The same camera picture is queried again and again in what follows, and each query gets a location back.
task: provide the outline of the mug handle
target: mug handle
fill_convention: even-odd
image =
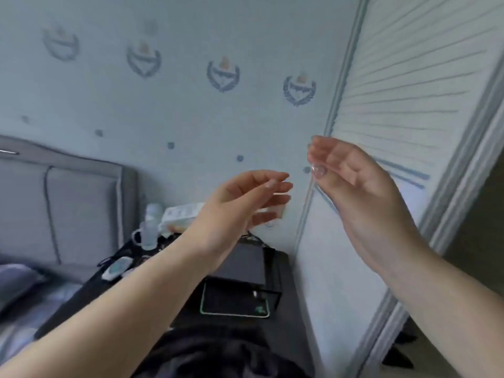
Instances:
[[[131,233],[131,240],[133,241],[133,244],[134,244],[134,245],[141,246],[141,245],[142,245],[142,243],[139,243],[139,242],[137,242],[137,241],[135,240],[135,235],[136,235],[137,233],[139,233],[139,232],[141,232],[141,229],[140,229],[140,228],[139,228],[139,229],[136,229],[135,231],[133,231],[133,232]]]

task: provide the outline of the hand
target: hand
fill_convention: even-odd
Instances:
[[[269,170],[244,172],[222,184],[205,202],[182,237],[209,256],[210,272],[247,230],[277,218],[274,212],[257,210],[289,202],[289,195],[278,195],[292,189],[292,183],[284,181],[288,177],[286,172]]]
[[[356,252],[375,272],[382,274],[408,252],[427,246],[394,180],[361,148],[315,136],[308,161]]]

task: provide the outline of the fingernail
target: fingernail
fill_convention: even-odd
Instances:
[[[264,184],[264,187],[266,188],[273,188],[273,187],[276,187],[278,184],[278,180],[275,180],[275,179],[270,179],[268,180],[265,184]]]
[[[327,174],[327,168],[322,164],[312,164],[312,174],[316,179],[321,179]]]

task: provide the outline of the person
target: person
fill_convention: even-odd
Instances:
[[[356,145],[322,136],[308,161],[356,252],[458,373],[504,375],[504,301],[429,248],[388,173]],[[288,176],[249,171],[218,187],[182,236],[4,364],[0,377],[130,376],[244,231],[275,218],[258,209],[289,201]]]

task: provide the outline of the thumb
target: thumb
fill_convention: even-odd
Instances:
[[[236,199],[235,204],[239,206],[240,211],[245,215],[252,215],[271,199],[279,183],[278,180],[270,179]]]
[[[355,187],[336,172],[324,165],[313,166],[313,177],[324,193],[331,198],[337,208],[351,204],[357,198]]]

